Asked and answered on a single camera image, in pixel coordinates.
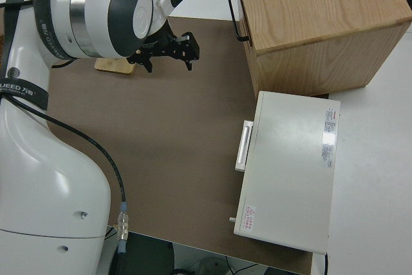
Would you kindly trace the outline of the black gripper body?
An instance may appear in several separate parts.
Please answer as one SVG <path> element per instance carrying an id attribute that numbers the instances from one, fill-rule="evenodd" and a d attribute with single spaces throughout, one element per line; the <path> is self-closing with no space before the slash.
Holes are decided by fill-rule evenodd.
<path id="1" fill-rule="evenodd" d="M 127 58 L 127 61 L 128 63 L 143 63 L 143 60 L 149 60 L 152 56 L 163 55 L 185 61 L 181 40 L 186 40 L 186 34 L 176 36 L 170 24 L 165 23 L 158 31 L 149 35 L 143 45 Z"/>

